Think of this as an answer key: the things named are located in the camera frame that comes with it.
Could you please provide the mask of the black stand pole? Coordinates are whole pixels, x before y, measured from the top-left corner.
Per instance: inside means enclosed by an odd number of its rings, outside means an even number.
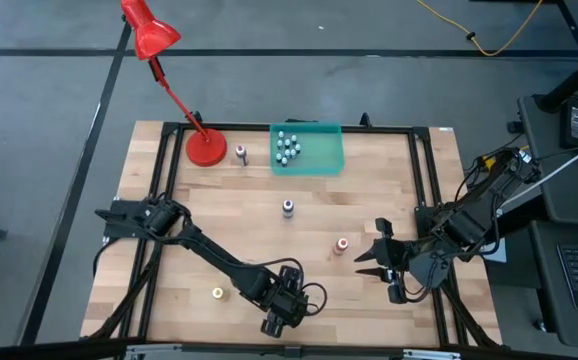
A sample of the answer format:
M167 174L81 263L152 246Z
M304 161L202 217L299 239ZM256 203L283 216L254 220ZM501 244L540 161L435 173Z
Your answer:
M578 91L578 70L567 77L546 95L538 95L536 104L539 109L553 113L568 98Z

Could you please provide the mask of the black aluminium table frame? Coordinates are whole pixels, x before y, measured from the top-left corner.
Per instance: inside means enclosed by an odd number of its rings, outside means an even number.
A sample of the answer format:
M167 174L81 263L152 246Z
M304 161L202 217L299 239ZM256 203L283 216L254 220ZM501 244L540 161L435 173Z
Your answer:
M302 357L339 359L439 347L432 300L390 303L385 285L356 273L363 264L354 260L377 237L376 218L389 219L397 237L413 238L415 208L451 198L461 166L451 130L346 126L345 166L336 176L275 175L265 124L227 123L221 132L230 146L245 146L247 166L233 153L215 166L195 166L185 153L187 124L137 122L119 197L171 196L190 209L208 237L244 262L295 259L290 265L304 267L310 299L323 310L279 338L269 337L261 332L263 313L225 275L192 252L169 246L154 290L138 296L130 335L139 332L143 306L150 304L148 340L182 344L190 352L282 356L286 345L299 345ZM291 218L283 216L285 200L294 203ZM331 248L339 238L349 247L335 256ZM227 289L229 298L215 300L215 287Z

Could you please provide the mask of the silver metal bracket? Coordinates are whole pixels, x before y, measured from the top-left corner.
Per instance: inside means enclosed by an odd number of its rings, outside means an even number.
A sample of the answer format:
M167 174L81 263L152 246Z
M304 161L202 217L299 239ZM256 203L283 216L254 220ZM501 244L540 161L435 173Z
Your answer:
M175 353L183 350L182 344L141 344L130 345L126 348L123 360L145 360L148 355Z
M404 349L401 360L462 360L456 352L423 349Z

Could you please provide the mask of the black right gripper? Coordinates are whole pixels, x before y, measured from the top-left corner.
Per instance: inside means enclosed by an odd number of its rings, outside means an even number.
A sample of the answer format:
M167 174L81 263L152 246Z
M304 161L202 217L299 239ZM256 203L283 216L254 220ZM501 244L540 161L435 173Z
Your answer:
M373 240L372 246L355 258L355 261L391 261L395 255L392 223L386 218L375 219L381 237ZM448 276L450 268L450 245L440 240L403 241L403 251L396 256L396 268L409 272L426 288L437 288ZM406 303L403 278L397 271L388 268L368 268L356 273L375 276L387 284L391 303Z

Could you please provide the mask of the dark side desk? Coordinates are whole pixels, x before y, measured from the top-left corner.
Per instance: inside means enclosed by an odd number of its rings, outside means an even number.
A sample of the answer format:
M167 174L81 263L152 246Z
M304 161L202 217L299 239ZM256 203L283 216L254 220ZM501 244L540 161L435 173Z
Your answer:
M539 158L559 152L560 112L542 111L536 97L518 100L519 116L532 155ZM575 153L539 161L542 176ZM578 244L578 160L537 187L537 194L521 197L516 208L528 219L527 230L536 257L538 296L546 329L561 343L578 347L578 310L569 292L557 251L558 245Z

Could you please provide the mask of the teal plastic bin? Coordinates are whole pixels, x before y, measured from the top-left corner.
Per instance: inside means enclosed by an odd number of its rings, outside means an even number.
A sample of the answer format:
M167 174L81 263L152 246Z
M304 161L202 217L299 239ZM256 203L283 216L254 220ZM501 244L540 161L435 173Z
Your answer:
M285 133L284 138L278 137L278 132ZM289 148L277 148L277 141L291 140L297 135L297 142L291 141ZM342 127L339 124L318 122L285 122L275 123L269 127L270 166L278 176L330 176L339 174L345 166ZM300 144L301 151L295 157L284 156L286 149L294 149ZM288 165L283 167L276 161L276 154L288 159Z

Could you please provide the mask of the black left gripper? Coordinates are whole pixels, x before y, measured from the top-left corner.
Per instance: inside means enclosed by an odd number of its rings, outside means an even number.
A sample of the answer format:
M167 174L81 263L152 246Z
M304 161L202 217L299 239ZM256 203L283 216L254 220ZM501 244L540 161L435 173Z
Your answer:
M261 332L267 336L280 336L282 329L293 329L306 315L308 295L298 289L287 287L272 287L263 298L263 306L267 312L267 319L261 324Z

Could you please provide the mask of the red desk lamp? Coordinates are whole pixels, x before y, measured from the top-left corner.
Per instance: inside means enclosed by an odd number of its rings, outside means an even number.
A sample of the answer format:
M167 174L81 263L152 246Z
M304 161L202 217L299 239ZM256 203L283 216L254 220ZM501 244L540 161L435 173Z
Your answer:
M173 102L195 128L186 144L186 155L195 165L210 167L222 161L227 152L225 136L216 129L199 124L192 112L171 89L158 55L178 42L182 36L172 26L157 19L146 0L120 0L125 21L134 32L134 50L140 61L147 61L155 81L165 90Z

